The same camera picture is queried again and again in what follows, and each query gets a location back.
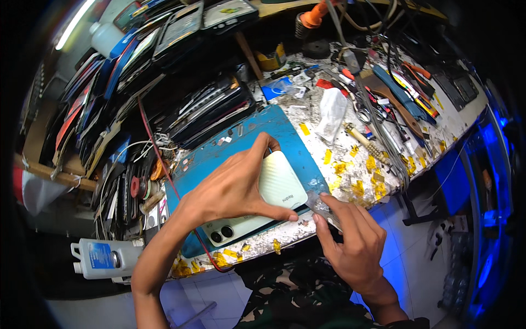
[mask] electrical wire bundle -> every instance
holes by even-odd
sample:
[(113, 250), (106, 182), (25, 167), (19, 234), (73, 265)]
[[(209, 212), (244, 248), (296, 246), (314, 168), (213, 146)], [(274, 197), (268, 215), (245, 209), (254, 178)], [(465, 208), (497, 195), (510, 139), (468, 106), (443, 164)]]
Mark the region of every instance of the electrical wire bundle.
[(363, 9), (361, 3), (359, 1), (356, 1), (357, 5), (358, 5), (358, 8), (360, 9), (360, 11), (362, 12), (363, 16), (364, 16), (364, 20), (366, 22), (366, 26), (360, 26), (358, 25), (352, 18), (351, 16), (349, 16), (349, 14), (347, 13), (347, 2), (345, 3), (345, 6), (343, 6), (342, 4), (337, 4), (336, 7), (340, 10), (341, 12), (341, 16), (340, 16), (340, 20), (339, 22), (341, 23), (341, 19), (342, 17), (345, 17), (345, 19), (357, 30), (360, 30), (360, 31), (369, 31), (370, 34), (378, 34), (380, 33), (384, 28), (389, 28), (390, 26), (392, 26), (397, 20), (400, 19), (400, 17), (403, 15), (404, 13), (404, 10), (402, 10), (396, 17), (395, 19), (390, 23), (389, 26), (386, 27), (386, 23), (388, 20), (391, 19), (391, 17), (393, 16), (393, 14), (395, 13), (396, 11), (396, 8), (397, 8), (397, 5), (398, 5), (398, 1), (397, 0), (390, 0), (389, 1), (389, 7), (387, 8), (387, 12), (385, 14), (384, 17), (381, 16), (380, 12), (376, 9), (376, 7), (371, 3), (371, 1), (369, 0), (365, 0), (366, 3), (368, 5), (370, 5), (373, 10), (375, 11), (375, 13), (378, 15), (380, 21), (374, 23), (374, 24), (371, 24), (369, 25), (369, 22), (368, 22), (368, 19), (367, 19), (367, 16), (365, 15), (365, 10)]
[[(326, 0), (326, 3), (329, 9), (329, 14), (332, 20), (334, 21), (336, 30), (338, 31), (338, 35), (342, 42), (342, 46), (345, 47), (347, 42), (345, 41), (345, 38), (343, 37), (343, 32), (341, 29), (340, 22), (338, 20), (338, 16), (336, 14), (336, 10), (334, 9), (334, 6), (330, 2), (330, 0)], [(359, 75), (355, 75), (355, 82), (356, 82), (356, 88), (358, 89), (358, 92), (361, 95), (367, 95), (366, 88), (363, 85), (363, 81)], [(372, 104), (368, 97), (363, 97), (363, 104), (366, 107), (366, 109), (369, 111), (369, 113), (374, 113)], [(376, 131), (379, 132), (378, 137), (380, 141), (382, 142), (382, 144), (385, 146), (387, 153), (389, 154), (389, 159), (391, 161), (391, 169), (393, 170), (394, 174), (401, 180), (401, 189), (402, 191), (405, 191), (409, 186), (409, 175), (406, 170), (406, 165), (403, 163), (398, 152), (396, 151), (395, 145), (392, 144), (391, 139), (387, 136), (388, 132), (381, 129), (380, 122), (378, 122), (378, 119), (376, 118), (376, 116), (371, 115), (371, 122), (373, 126), (375, 127)]]

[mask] white plastic bag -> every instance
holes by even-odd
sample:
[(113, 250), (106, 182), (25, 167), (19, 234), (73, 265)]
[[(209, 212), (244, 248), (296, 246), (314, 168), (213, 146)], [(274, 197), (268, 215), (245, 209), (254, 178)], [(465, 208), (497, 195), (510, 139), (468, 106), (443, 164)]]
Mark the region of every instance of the white plastic bag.
[(347, 99), (342, 95), (340, 89), (331, 88), (323, 92), (320, 102), (321, 121), (315, 133), (329, 145), (334, 142), (346, 108)]

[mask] blue tool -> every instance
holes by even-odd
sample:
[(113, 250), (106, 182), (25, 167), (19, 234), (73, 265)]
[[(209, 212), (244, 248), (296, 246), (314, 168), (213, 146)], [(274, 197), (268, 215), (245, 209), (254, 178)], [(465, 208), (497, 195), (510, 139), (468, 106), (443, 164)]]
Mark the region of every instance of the blue tool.
[(391, 76), (380, 65), (375, 65), (372, 70), (380, 78), (380, 80), (382, 80), (383, 83), (389, 87), (393, 95), (416, 120), (425, 120), (433, 125), (437, 124), (437, 121), (424, 112), (417, 104), (415, 104), (406, 94), (406, 91), (398, 86), (393, 81)]
[[(314, 190), (318, 194), (321, 192), (329, 193), (328, 185), (318, 166), (281, 107), (269, 105), (261, 112), (255, 112), (223, 130), (185, 157), (172, 176), (179, 195), (182, 197), (193, 190), (230, 155), (252, 147), (260, 132), (269, 133), (279, 142), (281, 151), (287, 157), (305, 191)], [(172, 213), (179, 204), (179, 200), (169, 186), (166, 187), (166, 198), (168, 210)], [(209, 251), (218, 249), (210, 243), (200, 227), (197, 228), (197, 232)], [(186, 238), (181, 253), (187, 258), (204, 253), (203, 247), (194, 233)]]

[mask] plastic bottle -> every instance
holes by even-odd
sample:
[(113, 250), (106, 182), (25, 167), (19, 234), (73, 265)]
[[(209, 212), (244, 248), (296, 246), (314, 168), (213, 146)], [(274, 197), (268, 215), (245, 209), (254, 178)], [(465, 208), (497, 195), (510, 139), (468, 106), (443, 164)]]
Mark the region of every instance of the plastic bottle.
[(80, 260), (73, 263), (75, 273), (89, 280), (132, 275), (142, 252), (143, 247), (135, 247), (131, 241), (81, 238), (71, 243), (71, 254)]
[(113, 23), (93, 23), (89, 28), (92, 34), (92, 47), (108, 58), (113, 47), (124, 37), (124, 33)]

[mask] label sticker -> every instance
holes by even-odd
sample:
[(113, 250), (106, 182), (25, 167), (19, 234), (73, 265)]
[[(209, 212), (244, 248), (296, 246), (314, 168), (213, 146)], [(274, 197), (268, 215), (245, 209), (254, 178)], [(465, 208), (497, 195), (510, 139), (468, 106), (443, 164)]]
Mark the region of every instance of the label sticker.
[(112, 250), (107, 243), (89, 242), (89, 262), (92, 268), (114, 268), (112, 264)]

